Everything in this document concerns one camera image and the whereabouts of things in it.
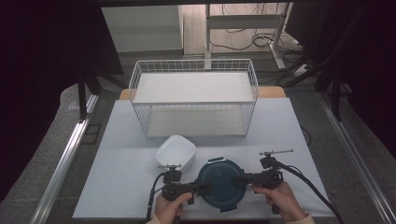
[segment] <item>metal rod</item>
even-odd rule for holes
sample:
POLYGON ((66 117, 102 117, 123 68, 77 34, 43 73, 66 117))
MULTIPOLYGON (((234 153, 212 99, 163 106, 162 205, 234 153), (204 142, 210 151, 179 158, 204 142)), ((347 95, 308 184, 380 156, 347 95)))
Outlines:
POLYGON ((289 150, 283 150, 283 151, 265 151, 265 152, 260 152, 260 155, 271 155, 271 154, 276 154, 276 153, 286 153, 286 152, 293 152, 294 150, 291 148, 289 150))

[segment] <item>black curtain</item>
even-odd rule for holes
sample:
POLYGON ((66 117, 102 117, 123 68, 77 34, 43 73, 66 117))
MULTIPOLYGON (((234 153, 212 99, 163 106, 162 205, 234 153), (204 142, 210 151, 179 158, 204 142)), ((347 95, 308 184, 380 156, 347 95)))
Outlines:
POLYGON ((101 75, 122 68, 99 7, 1 1, 0 30, 3 200, 51 125, 62 91, 87 68, 101 75))
POLYGON ((340 71, 352 89, 350 104, 396 158, 395 12, 395 1, 371 1, 346 44, 340 71))

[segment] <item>white bowl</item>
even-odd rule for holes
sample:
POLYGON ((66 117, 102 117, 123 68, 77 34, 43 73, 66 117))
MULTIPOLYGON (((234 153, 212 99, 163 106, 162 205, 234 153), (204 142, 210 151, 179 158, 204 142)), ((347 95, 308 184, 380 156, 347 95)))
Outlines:
POLYGON ((177 170, 185 172, 194 160, 195 150, 195 144, 181 135, 174 134, 158 148, 155 159, 161 166, 181 165, 177 170))

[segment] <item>metal rail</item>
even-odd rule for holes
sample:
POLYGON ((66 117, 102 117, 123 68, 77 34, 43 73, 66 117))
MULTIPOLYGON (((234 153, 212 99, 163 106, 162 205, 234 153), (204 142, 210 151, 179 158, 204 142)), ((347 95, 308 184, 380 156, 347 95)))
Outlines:
POLYGON ((91 95, 90 99, 88 100, 88 116, 86 119, 76 125, 76 128, 73 131, 69 142, 67 143, 67 146, 64 150, 64 154, 62 155, 58 166, 56 167, 55 172, 53 173, 52 178, 47 185, 46 191, 44 192, 43 197, 41 198, 41 201, 38 204, 37 209, 35 210, 35 214, 30 221, 31 224, 46 223, 47 218, 50 214, 50 210, 55 203, 59 190, 62 187, 64 179, 66 178, 67 171, 69 170, 70 164, 72 163, 74 155, 76 154, 81 137, 84 134, 90 121, 91 114, 96 105, 97 99, 97 96, 91 95))
POLYGON ((332 123, 332 126, 335 129, 335 132, 341 140, 347 155, 349 156, 352 164, 355 166, 355 169, 361 178, 361 182, 375 204, 379 215, 384 220, 384 223, 396 223, 396 216, 389 205, 387 197, 371 175, 368 167, 361 158, 359 151, 356 149, 353 141, 350 139, 347 130, 344 128, 343 123, 338 121, 335 115, 332 113, 330 102, 326 98, 325 93, 318 93, 318 97, 323 109, 332 123))

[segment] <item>dark teal lid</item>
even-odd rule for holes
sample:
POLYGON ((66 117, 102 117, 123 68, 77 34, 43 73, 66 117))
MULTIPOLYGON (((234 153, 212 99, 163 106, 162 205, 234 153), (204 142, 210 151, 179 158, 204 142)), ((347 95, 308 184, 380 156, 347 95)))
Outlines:
POLYGON ((246 186, 237 186, 233 182, 236 175, 245 172, 235 162, 222 157, 209 160, 198 174, 197 182, 210 184, 211 190, 203 195, 204 200, 210 205, 228 212, 236 209, 247 189, 246 186))

